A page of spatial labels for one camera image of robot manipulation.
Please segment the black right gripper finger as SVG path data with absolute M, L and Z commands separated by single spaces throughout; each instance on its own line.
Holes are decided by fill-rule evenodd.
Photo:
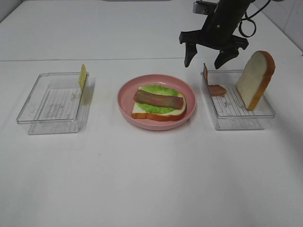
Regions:
M 194 43 L 185 43 L 186 53 L 184 59 L 184 65 L 187 68 L 190 65 L 191 60 L 197 54 L 196 44 Z
M 236 58 L 238 55 L 239 55 L 239 51 L 236 48 L 220 50 L 219 55 L 217 56 L 214 62 L 215 69 L 219 69 L 226 62 Z

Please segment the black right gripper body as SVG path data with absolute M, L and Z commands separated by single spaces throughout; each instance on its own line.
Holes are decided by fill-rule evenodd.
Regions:
M 181 32 L 179 42 L 194 43 L 215 50 L 246 49 L 248 40 L 233 35 L 251 0 L 220 0 L 214 13 L 207 18 L 200 30 Z

